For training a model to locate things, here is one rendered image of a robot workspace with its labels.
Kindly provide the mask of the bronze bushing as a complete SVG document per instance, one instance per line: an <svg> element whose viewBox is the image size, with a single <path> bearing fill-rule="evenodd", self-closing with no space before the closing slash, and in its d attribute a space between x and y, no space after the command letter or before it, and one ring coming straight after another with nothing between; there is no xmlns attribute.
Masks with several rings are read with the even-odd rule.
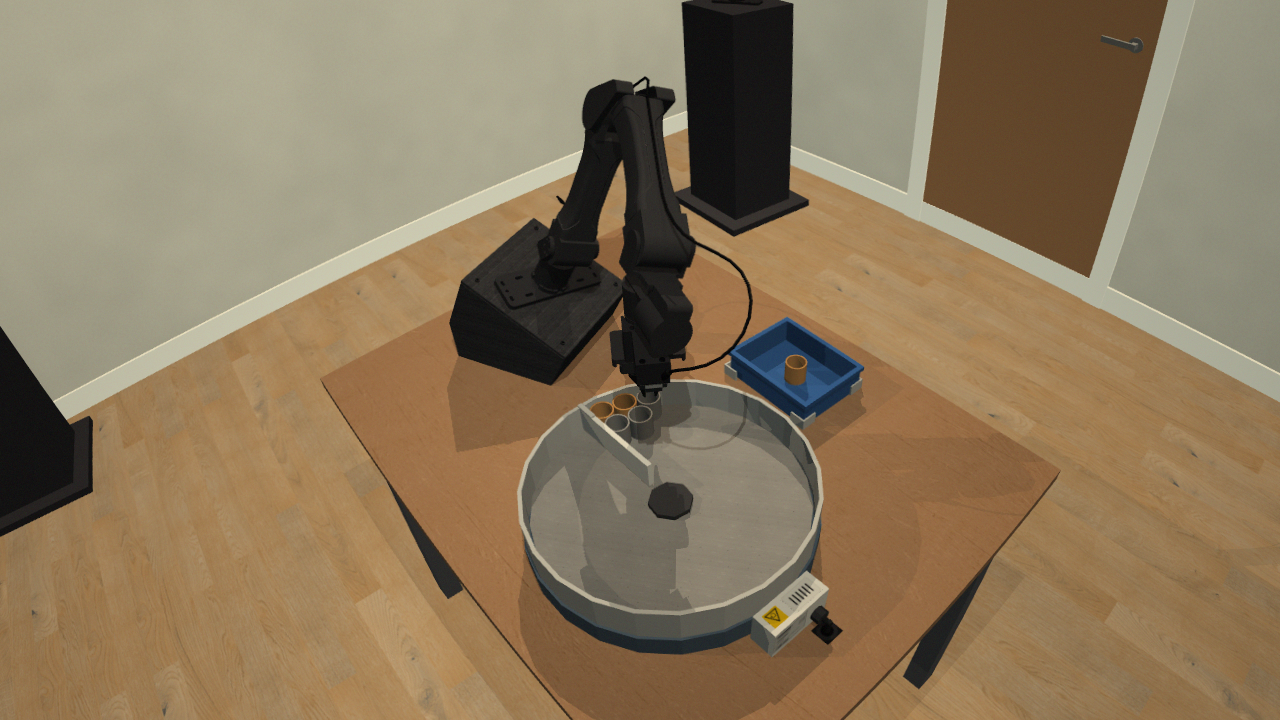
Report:
<svg viewBox="0 0 1280 720"><path fill-rule="evenodd" d="M608 416L614 415L614 406L609 402L602 401L593 404L590 411L594 413L595 416L599 418L603 423L605 423L605 419Z"/></svg>
<svg viewBox="0 0 1280 720"><path fill-rule="evenodd" d="M788 363L788 364L787 364ZM791 386L800 386L806 380L806 359L800 355L791 355L785 360L785 380Z"/></svg>
<svg viewBox="0 0 1280 720"><path fill-rule="evenodd" d="M622 393L614 396L612 405L614 406L614 414L628 416L628 410L637 406L637 398L634 395Z"/></svg>

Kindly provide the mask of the blue open-top bin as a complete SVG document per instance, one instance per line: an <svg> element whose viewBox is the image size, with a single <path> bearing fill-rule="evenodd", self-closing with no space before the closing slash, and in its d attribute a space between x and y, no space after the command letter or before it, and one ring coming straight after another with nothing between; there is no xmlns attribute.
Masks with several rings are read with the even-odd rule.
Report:
<svg viewBox="0 0 1280 720"><path fill-rule="evenodd" d="M850 387L864 370L788 316L737 345L728 355L740 380L788 416L795 413L803 420L813 413L819 416L850 395ZM800 386L785 380L785 360L791 355L806 357L806 380Z"/></svg>

